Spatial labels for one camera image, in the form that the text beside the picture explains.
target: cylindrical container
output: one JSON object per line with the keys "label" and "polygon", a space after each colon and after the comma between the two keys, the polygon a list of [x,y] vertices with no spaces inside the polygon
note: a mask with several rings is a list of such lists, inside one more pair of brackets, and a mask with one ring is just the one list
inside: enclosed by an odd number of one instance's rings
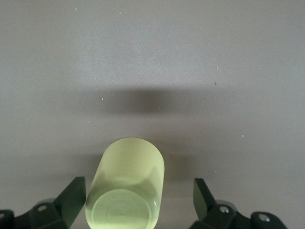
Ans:
{"label": "cylindrical container", "polygon": [[91,229],[153,229],[157,223],[164,160],[151,143],[135,137],[104,152],[86,202]]}

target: gray surface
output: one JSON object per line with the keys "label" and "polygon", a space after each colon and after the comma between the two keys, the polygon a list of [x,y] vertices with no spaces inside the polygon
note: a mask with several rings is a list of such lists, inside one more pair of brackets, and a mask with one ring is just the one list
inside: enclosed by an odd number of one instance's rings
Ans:
{"label": "gray surface", "polygon": [[[164,155],[157,229],[193,178],[304,228],[304,1],[0,1],[0,208],[21,214],[138,136]],[[73,229],[88,228],[84,212]]]}

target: gray table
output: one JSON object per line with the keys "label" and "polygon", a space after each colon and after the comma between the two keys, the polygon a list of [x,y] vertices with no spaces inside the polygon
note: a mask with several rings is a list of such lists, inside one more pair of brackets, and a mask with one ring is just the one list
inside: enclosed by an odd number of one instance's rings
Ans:
{"label": "gray table", "polygon": [[[127,136],[165,160],[157,229],[196,220],[193,178],[245,216],[305,217],[304,1],[1,1],[0,208]],[[82,211],[73,229],[89,228]]]}

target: cup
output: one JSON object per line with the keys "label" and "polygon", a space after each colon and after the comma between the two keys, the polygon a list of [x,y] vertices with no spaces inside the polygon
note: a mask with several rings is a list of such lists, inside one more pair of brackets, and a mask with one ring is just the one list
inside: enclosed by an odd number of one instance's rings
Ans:
{"label": "cup", "polygon": [[86,201],[91,229],[153,229],[160,211],[164,160],[146,140],[128,137],[104,152]]}

